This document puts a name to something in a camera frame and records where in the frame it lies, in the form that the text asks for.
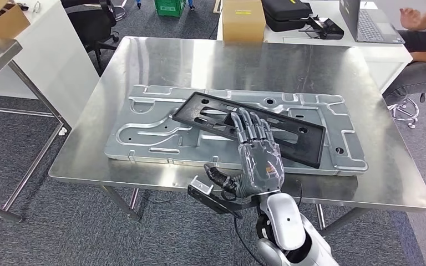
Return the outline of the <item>person's hand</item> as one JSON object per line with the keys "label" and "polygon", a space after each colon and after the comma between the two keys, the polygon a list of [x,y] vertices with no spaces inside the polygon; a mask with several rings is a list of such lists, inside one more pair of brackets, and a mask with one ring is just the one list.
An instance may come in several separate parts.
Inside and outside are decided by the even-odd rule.
{"label": "person's hand", "polygon": [[413,8],[400,8],[400,23],[407,30],[418,30],[421,14]]}

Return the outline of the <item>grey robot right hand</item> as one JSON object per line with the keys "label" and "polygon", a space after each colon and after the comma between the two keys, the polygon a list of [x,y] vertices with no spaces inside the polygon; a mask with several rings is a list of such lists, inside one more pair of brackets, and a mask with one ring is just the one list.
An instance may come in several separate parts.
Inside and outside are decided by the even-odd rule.
{"label": "grey robot right hand", "polygon": [[285,180],[281,151],[268,122],[253,111],[239,108],[231,113],[239,140],[242,173],[229,176],[216,166],[204,164],[208,178],[223,191],[247,198],[280,190]]}

